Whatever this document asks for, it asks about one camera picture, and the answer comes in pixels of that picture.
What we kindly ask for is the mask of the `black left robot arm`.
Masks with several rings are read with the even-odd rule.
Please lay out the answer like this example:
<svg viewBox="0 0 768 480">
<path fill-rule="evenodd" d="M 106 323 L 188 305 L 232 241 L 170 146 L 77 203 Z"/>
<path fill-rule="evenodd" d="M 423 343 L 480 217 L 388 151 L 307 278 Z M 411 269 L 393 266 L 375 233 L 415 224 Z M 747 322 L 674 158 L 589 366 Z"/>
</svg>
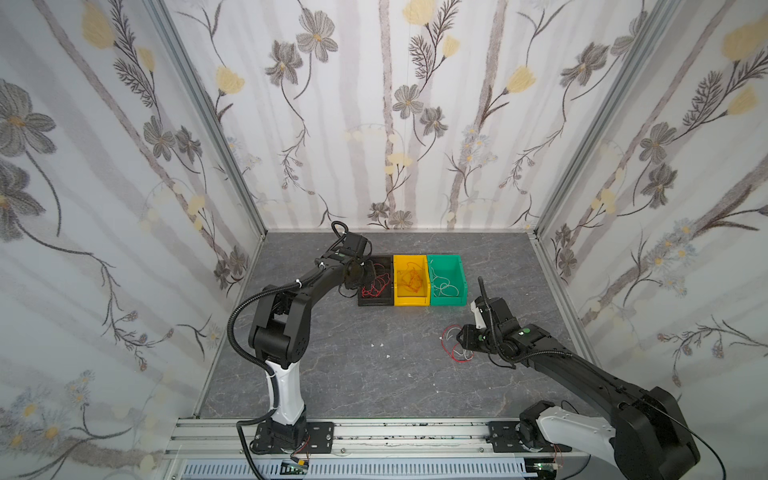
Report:
<svg viewBox="0 0 768 480">
<path fill-rule="evenodd" d="M 333 289 L 356 291 L 373 281 L 366 269 L 371 242 L 351 232 L 342 221 L 333 221 L 331 229 L 336 240 L 315 259 L 310 271 L 286 284 L 268 285 L 242 300 L 227 322 L 227 340 L 234 352 L 262 369 L 268 381 L 268 412 L 235 423 L 256 479 L 263 477 L 253 458 L 258 441 L 246 440 L 246 426 L 257 428 L 268 449 L 297 452 L 309 443 L 299 364 L 310 341 L 312 308 Z"/>
</svg>

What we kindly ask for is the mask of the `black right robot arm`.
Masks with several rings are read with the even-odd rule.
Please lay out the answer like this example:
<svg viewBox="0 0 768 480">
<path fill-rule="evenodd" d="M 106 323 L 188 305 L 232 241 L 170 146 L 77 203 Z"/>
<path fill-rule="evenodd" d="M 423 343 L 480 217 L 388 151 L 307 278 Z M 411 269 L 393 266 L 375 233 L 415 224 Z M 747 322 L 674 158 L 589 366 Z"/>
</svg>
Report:
<svg viewBox="0 0 768 480">
<path fill-rule="evenodd" d="M 547 330 L 521 325 L 504 299 L 485 290 L 472 312 L 474 323 L 457 335 L 463 349 L 496 355 L 505 368 L 532 368 L 596 412 L 586 416 L 540 401 L 519 415 L 509 435 L 521 448 L 536 453 L 571 447 L 613 465 L 627 479 L 680 479 L 700 462 L 705 441 L 687 425 L 668 391 L 647 390 L 607 373 Z"/>
</svg>

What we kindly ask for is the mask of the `black storage bin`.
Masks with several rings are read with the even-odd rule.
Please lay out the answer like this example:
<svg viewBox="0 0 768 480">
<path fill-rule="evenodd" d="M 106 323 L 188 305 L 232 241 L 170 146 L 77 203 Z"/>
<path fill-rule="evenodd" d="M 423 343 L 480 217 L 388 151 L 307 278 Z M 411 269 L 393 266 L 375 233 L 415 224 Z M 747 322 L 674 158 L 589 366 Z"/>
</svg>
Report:
<svg viewBox="0 0 768 480">
<path fill-rule="evenodd" d="M 392 255 L 373 255 L 364 264 L 366 283 L 358 290 L 360 307 L 394 305 L 394 270 Z"/>
</svg>

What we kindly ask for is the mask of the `yellow storage bin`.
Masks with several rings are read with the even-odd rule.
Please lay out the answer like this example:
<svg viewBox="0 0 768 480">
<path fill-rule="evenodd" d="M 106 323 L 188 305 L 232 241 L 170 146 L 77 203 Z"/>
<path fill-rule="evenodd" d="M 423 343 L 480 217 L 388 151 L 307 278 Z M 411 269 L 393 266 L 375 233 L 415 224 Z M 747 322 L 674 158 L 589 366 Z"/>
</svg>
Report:
<svg viewBox="0 0 768 480">
<path fill-rule="evenodd" d="M 431 283 L 426 255 L 394 255 L 394 305 L 427 307 Z"/>
</svg>

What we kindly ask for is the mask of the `green storage bin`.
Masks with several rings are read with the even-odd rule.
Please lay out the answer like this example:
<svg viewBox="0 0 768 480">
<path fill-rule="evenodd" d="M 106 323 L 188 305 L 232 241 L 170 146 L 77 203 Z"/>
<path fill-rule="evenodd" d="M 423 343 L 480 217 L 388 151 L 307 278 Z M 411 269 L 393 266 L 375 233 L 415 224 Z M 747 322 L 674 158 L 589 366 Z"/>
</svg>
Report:
<svg viewBox="0 0 768 480">
<path fill-rule="evenodd" d="M 432 306 L 462 307 L 467 303 L 468 286 L 459 255 L 428 255 Z"/>
</svg>

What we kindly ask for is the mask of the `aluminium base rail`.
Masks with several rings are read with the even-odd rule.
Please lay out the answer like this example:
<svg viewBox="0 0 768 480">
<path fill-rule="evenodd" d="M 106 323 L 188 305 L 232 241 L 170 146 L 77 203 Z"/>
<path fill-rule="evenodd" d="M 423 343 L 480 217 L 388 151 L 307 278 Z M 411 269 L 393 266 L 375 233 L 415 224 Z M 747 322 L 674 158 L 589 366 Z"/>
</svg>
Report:
<svg viewBox="0 0 768 480">
<path fill-rule="evenodd" d="M 310 420 L 305 441 L 310 447 L 329 447 L 327 454 L 312 451 L 313 459 L 360 458 L 496 458 L 489 424 L 491 418 L 338 418 Z M 332 427 L 323 428 L 323 423 Z M 166 458 L 243 460 L 234 419 L 181 419 L 164 449 Z"/>
</svg>

